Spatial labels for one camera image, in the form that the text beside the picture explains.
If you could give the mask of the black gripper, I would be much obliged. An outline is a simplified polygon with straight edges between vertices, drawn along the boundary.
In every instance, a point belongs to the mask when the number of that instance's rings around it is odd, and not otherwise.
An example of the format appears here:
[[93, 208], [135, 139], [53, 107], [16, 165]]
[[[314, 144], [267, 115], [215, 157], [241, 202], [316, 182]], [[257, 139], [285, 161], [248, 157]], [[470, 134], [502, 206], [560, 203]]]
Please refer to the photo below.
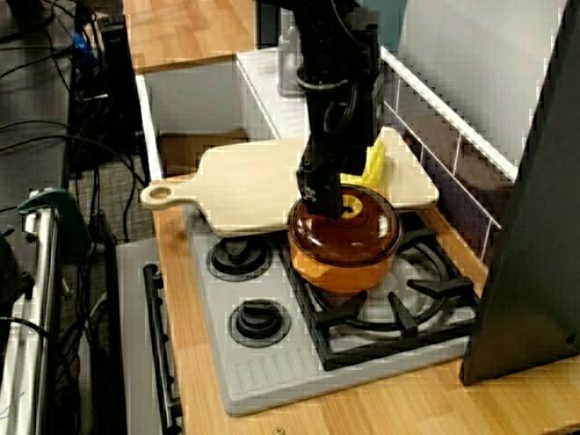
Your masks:
[[[353, 175], [363, 173], [366, 151], [377, 140], [383, 125], [381, 76], [373, 84], [349, 81], [337, 87], [306, 89], [312, 165]], [[301, 165], [297, 172], [301, 199], [309, 213], [328, 218], [342, 215], [343, 197], [339, 173], [324, 184], [312, 168]]]

